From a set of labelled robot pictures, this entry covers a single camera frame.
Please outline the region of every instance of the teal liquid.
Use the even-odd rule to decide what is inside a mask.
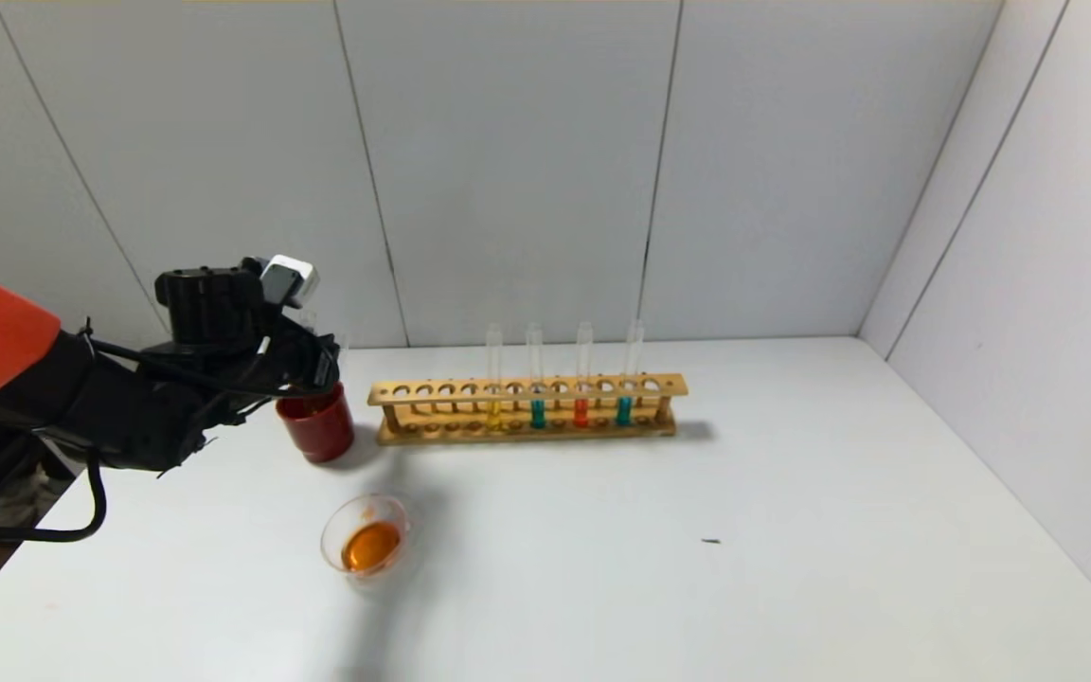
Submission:
[[[533,400],[533,421],[531,423],[532,428],[546,428],[546,400]]]
[[[633,423],[628,418],[628,409],[634,406],[634,398],[618,398],[618,427],[628,427]]]

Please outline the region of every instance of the orange liquid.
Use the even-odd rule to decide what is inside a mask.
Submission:
[[[575,424],[576,424],[576,427],[587,427],[587,424],[588,424],[588,398],[576,398],[576,400],[575,400]]]
[[[370,523],[369,526],[356,531],[343,547],[343,569],[372,570],[389,558],[401,541],[403,535],[393,523],[388,521]]]

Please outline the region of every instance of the test tube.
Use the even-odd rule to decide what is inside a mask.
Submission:
[[[525,328],[525,345],[528,346],[528,388],[532,393],[541,393],[546,384],[542,383],[542,325],[531,323]],[[532,403],[532,428],[546,428],[546,400],[533,398]]]
[[[489,393],[496,394],[503,392],[503,372],[499,364],[503,356],[503,327],[499,323],[490,324],[485,328],[485,383]],[[499,400],[491,400],[485,407],[485,427],[491,431],[499,431],[503,422],[499,419]]]
[[[579,333],[575,335],[575,392],[579,396],[590,390],[592,379],[592,323],[579,323]],[[588,398],[575,398],[575,424],[588,427]]]
[[[642,320],[634,320],[628,325],[628,333],[625,334],[625,369],[622,372],[622,388],[627,388],[625,383],[633,381],[637,385],[637,366],[643,359],[643,335],[644,326]],[[618,427],[628,427],[631,419],[631,407],[634,406],[634,398],[623,396],[618,398]]]

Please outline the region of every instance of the test tube rack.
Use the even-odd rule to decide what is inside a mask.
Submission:
[[[443,381],[377,381],[369,405],[385,412],[376,443],[516,443],[579,438],[644,438],[675,435],[671,398],[687,396],[680,374],[547,376],[539,392],[528,379],[507,379],[499,393],[479,379]],[[576,427],[575,400],[587,398],[588,424]],[[619,398],[632,398],[631,423],[615,422]],[[529,405],[546,402],[546,428],[532,428]],[[490,403],[499,402],[499,428],[488,427]]]

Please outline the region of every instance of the red cup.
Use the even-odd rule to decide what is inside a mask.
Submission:
[[[348,452],[356,431],[343,384],[310,398],[279,398],[276,414],[309,463],[328,463]]]

